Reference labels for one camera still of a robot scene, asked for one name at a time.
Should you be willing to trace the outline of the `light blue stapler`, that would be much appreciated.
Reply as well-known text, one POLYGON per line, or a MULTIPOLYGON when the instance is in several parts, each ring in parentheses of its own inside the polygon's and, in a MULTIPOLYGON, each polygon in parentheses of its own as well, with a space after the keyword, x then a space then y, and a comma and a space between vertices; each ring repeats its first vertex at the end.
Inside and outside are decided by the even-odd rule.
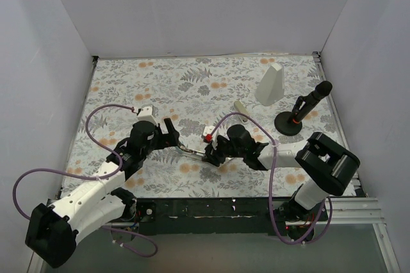
POLYGON ((177 149, 179 150, 179 152, 181 152, 181 154, 189 158, 193 158, 200 161, 206 158, 206 153, 204 151, 190 149, 189 147, 185 146, 181 141, 178 142, 177 149))

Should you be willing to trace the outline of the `beige stapler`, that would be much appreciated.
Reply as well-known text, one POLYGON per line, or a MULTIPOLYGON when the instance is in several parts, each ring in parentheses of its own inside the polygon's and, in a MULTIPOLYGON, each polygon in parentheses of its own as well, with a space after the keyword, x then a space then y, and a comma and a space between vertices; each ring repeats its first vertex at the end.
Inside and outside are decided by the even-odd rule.
POLYGON ((236 100, 233 103, 235 112, 239 113, 239 119, 241 121, 242 124, 246 124, 249 121, 249 112, 247 111, 246 107, 244 107, 244 105, 242 104, 241 101, 236 100))

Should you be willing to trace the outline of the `white staple box sleeve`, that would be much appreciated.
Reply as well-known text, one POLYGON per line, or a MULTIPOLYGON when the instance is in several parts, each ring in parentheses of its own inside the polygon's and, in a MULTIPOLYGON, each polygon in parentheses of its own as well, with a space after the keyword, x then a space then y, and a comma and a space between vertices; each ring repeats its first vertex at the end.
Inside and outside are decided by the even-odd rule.
POLYGON ((233 160, 232 157, 227 157, 227 158, 225 159, 225 161, 222 163, 222 165, 226 165, 226 164, 230 163, 232 160, 233 160))

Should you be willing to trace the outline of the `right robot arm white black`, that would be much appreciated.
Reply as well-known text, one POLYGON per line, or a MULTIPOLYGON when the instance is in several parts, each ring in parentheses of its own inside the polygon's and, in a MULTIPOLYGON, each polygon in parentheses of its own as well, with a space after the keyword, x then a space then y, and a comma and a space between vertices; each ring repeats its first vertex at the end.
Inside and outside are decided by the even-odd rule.
POLYGON ((321 132, 307 140, 274 146, 255 141, 240 124, 231 126, 227 136, 219 135, 205 148, 202 161, 216 167, 228 158, 240 158, 252 170, 302 168, 309 176, 291 200, 274 210, 288 221, 304 220, 326 197, 342 196, 360 166, 359 158, 321 132))

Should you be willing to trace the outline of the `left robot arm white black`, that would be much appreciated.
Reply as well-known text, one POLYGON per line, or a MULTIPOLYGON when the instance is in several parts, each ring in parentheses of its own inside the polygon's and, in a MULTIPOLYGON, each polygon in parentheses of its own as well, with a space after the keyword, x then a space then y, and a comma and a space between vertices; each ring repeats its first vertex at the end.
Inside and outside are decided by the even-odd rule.
POLYGON ((29 218, 25 243, 49 266, 62 266, 77 244, 105 223, 128 222, 136 214, 135 196, 122 185, 140 170, 156 150, 175 147, 179 132, 170 118, 160 125, 139 120, 130 136, 119 142, 95 173, 70 194, 47 206, 39 204, 29 218))

